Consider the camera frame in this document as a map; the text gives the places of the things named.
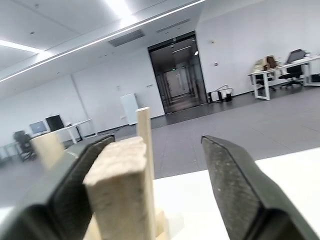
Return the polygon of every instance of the wooden block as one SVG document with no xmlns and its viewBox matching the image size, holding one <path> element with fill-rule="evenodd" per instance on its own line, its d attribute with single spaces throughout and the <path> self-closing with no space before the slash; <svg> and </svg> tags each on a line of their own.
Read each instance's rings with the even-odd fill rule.
<svg viewBox="0 0 320 240">
<path fill-rule="evenodd" d="M 52 168 L 65 153 L 65 148 L 55 132 L 37 136 L 31 140 L 31 144 L 47 170 Z"/>
<path fill-rule="evenodd" d="M 156 239 L 146 152 L 141 137 L 111 143 L 83 181 L 103 240 Z"/>
<path fill-rule="evenodd" d="M 142 137 L 146 144 L 146 158 L 148 161 L 148 168 L 150 168 L 152 180 L 155 179 L 154 170 L 154 155 L 152 148 L 151 135 L 151 121 L 150 121 L 150 107 L 140 108 L 136 111 L 136 135 Z"/>
<path fill-rule="evenodd" d="M 165 213 L 162 209 L 155 210 L 155 236 L 168 232 L 168 225 Z"/>
<path fill-rule="evenodd" d="M 91 218 L 83 240 L 102 240 L 95 215 Z"/>
<path fill-rule="evenodd" d="M 162 234 L 157 236 L 155 240 L 169 240 L 169 238 L 168 235 L 165 232 L 163 232 Z"/>
</svg>

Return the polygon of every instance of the fluorescent light strip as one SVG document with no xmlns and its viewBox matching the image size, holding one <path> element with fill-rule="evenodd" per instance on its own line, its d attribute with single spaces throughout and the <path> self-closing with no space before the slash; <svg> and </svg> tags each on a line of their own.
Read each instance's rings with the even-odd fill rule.
<svg viewBox="0 0 320 240">
<path fill-rule="evenodd" d="M 10 41 L 4 41 L 4 40 L 0 40 L 0 46 L 12 48 L 12 49 L 24 50 L 24 51 L 32 52 L 35 54 L 40 54 L 43 52 L 43 50 L 40 50 L 38 48 L 25 46 L 25 45 L 21 45 L 21 44 L 10 42 Z"/>
<path fill-rule="evenodd" d="M 181 49 L 179 49 L 177 51 L 173 51 L 172 53 L 174 54 L 176 52 L 179 52 L 179 51 L 182 51 L 182 50 L 185 50 L 185 49 L 188 49 L 188 48 L 191 48 L 191 46 L 187 46 L 187 47 L 181 48 Z"/>
<path fill-rule="evenodd" d="M 86 45 L 77 47 L 77 48 L 75 48 L 75 49 L 73 49 L 73 50 L 71 50 L 71 51 L 67 51 L 67 52 L 65 52 L 65 53 L 63 53 L 63 54 L 60 54 L 60 55 L 58 55 L 58 56 L 55 56 L 55 57 L 53 57 L 53 58 L 50 58 L 50 59 L 45 60 L 45 61 L 43 61 L 43 62 L 40 62 L 40 63 L 38 63 L 38 64 L 36 64 L 36 65 L 31 66 L 31 67 L 28 67 L 28 68 L 26 68 L 26 69 L 24 69 L 24 70 L 22 70 L 22 71 L 19 71 L 19 72 L 15 73 L 15 74 L 13 74 L 13 75 L 11 75 L 11 76 L 8 76 L 8 77 L 0 80 L 0 83 L 3 82 L 3 81 L 5 81 L 5 80 L 11 79 L 11 78 L 13 78 L 13 77 L 15 77 L 15 76 L 18 76 L 18 75 L 20 75 L 20 74 L 23 74 L 23 73 L 25 73 L 25 72 L 27 72 L 27 71 L 29 71 L 29 70 L 31 70 L 31 69 L 35 69 L 35 68 L 37 68 L 37 67 L 39 67 L 39 66 L 41 66 L 41 65 L 43 65 L 43 64 L 46 64 L 46 63 L 49 63 L 49 62 L 51 62 L 51 61 L 53 61 L 53 60 L 56 60 L 56 59 L 58 59 L 58 58 L 61 58 L 61 57 L 65 56 L 65 55 L 74 53 L 74 52 L 76 52 L 76 51 L 78 51 L 78 50 L 84 49 L 84 48 L 89 47 L 89 46 L 91 46 L 91 45 L 93 45 L 93 44 L 97 44 L 97 43 L 99 43 L 99 42 L 101 42 L 101 41 L 104 41 L 104 40 L 106 40 L 106 39 L 110 39 L 110 38 L 113 38 L 113 37 L 115 37 L 115 36 L 117 36 L 117 35 L 126 33 L 126 32 L 128 32 L 128 31 L 130 31 L 130 30 L 132 30 L 132 29 L 139 28 L 139 27 L 141 27 L 141 26 L 143 26 L 143 25 L 146 25 L 146 24 L 148 24 L 148 23 L 152 23 L 152 22 L 154 22 L 154 21 L 156 21 L 156 20 L 158 20 L 158 19 L 162 19 L 162 18 L 164 18 L 164 17 L 166 17 L 166 16 L 169 16 L 169 15 L 174 14 L 174 13 L 177 13 L 177 12 L 179 12 L 179 11 L 181 11 L 181 10 L 190 8 L 190 7 L 194 6 L 194 5 L 197 5 L 197 4 L 202 3 L 202 2 L 204 2 L 204 1 L 206 1 L 206 0 L 196 1 L 196 2 L 191 3 L 191 4 L 189 4 L 189 5 L 183 6 L 183 7 L 181 7 L 181 8 L 176 9 L 176 10 L 167 12 L 167 13 L 165 13 L 165 14 L 163 14 L 163 15 L 157 16 L 157 17 L 152 18 L 152 19 L 150 19 L 150 20 L 147 20 L 147 21 L 144 21 L 144 22 L 139 23 L 139 24 L 137 24 L 137 25 L 134 25 L 134 26 L 132 26 L 132 27 L 129 27 L 129 28 L 125 29 L 125 30 L 122 30 L 122 31 L 119 31 L 119 32 L 117 32 L 117 33 L 111 34 L 111 35 L 109 35 L 109 36 L 103 37 L 103 38 L 101 38 L 101 39 L 98 39 L 98 40 L 93 41 L 93 42 L 91 42 L 91 43 L 88 43 L 88 44 L 86 44 Z"/>
</svg>

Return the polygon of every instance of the door frame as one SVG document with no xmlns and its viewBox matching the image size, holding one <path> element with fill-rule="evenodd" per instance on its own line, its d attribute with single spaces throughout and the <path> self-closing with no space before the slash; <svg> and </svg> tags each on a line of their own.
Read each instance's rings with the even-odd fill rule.
<svg viewBox="0 0 320 240">
<path fill-rule="evenodd" d="M 156 75 L 156 70 L 155 70 L 155 66 L 154 66 L 154 63 L 152 61 L 152 58 L 151 58 L 151 53 L 152 52 L 155 52 L 157 50 L 160 50 L 160 49 L 163 49 L 163 48 L 166 48 L 166 47 L 169 47 L 171 46 L 172 44 L 176 44 L 176 43 L 180 43 L 180 42 L 183 42 L 185 40 L 188 40 L 188 39 L 191 39 L 191 38 L 195 38 L 195 44 L 196 44 L 196 47 L 197 49 L 199 50 L 198 48 L 198 43 L 197 43 L 197 35 L 196 35 L 196 32 L 195 31 L 191 31 L 191 32 L 188 32 L 186 34 L 183 34 L 183 35 L 180 35 L 180 36 L 177 36 L 175 38 L 172 38 L 172 39 L 169 39 L 169 40 L 166 40 L 166 41 L 163 41 L 163 42 L 160 42 L 158 44 L 155 44 L 155 45 L 152 45 L 152 46 L 149 46 L 147 49 L 148 49 L 148 52 L 149 52 L 149 58 L 150 58 L 150 61 L 151 61 L 151 64 L 152 64 L 152 68 L 153 68 L 153 74 L 155 76 L 155 80 L 156 80 L 156 84 L 157 84 L 157 87 L 158 87 L 158 91 L 159 91 L 159 94 L 160 94 L 160 98 L 161 98 L 161 103 L 162 103 L 162 106 L 163 106 L 163 109 L 164 109 L 164 113 L 165 114 L 169 114 L 170 112 L 167 112 L 167 105 L 166 105 L 166 100 L 163 100 L 162 96 L 161 96 L 161 92 L 160 92 L 160 85 L 162 84 L 161 82 L 158 81 L 157 79 L 157 75 Z M 200 65 L 200 69 L 201 69 L 201 75 L 202 75 L 202 80 L 203 80 L 203 86 L 204 86 L 204 93 L 205 93 L 205 100 L 206 100 L 206 103 L 208 104 L 209 103 L 209 100 L 208 100 L 208 95 L 207 95 L 207 88 L 206 88 L 206 84 L 205 84 L 205 79 L 204 79 L 204 73 L 203 73 L 203 70 L 202 70 L 202 65 L 201 65 L 201 60 L 199 61 L 199 65 Z M 170 99 L 167 99 L 168 100 L 168 104 L 170 105 L 171 104 L 171 100 Z"/>
</svg>

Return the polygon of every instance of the doorway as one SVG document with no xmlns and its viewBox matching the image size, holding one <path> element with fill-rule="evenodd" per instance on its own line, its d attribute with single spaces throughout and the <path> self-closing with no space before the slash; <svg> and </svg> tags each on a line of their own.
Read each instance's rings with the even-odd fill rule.
<svg viewBox="0 0 320 240">
<path fill-rule="evenodd" d="M 151 46 L 148 50 L 166 114 L 207 103 L 194 32 Z"/>
</svg>

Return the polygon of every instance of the air vent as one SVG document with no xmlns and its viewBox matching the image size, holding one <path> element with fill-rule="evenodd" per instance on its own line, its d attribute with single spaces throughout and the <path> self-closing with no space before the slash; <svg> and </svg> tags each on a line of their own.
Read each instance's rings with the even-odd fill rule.
<svg viewBox="0 0 320 240">
<path fill-rule="evenodd" d="M 128 33 L 124 36 L 115 38 L 115 39 L 109 41 L 109 43 L 114 47 L 118 47 L 120 45 L 132 42 L 132 41 L 139 39 L 139 38 L 142 38 L 144 36 L 145 36 L 144 32 L 139 29 L 137 31 L 133 31 L 131 33 Z"/>
<path fill-rule="evenodd" d="M 186 20 L 183 20 L 183 21 L 180 21 L 180 22 L 177 22 L 177 23 L 175 23 L 175 24 L 173 24 L 173 25 L 171 25 L 171 26 L 167 26 L 167 27 L 165 27 L 165 28 L 159 29 L 159 30 L 156 31 L 156 32 L 157 32 L 157 33 L 161 33 L 161 32 L 163 32 L 163 31 L 165 31 L 165 30 L 174 28 L 174 27 L 176 27 L 176 26 L 185 24 L 185 23 L 187 23 L 187 22 L 190 22 L 190 18 L 189 18 L 189 19 L 186 19 Z"/>
</svg>

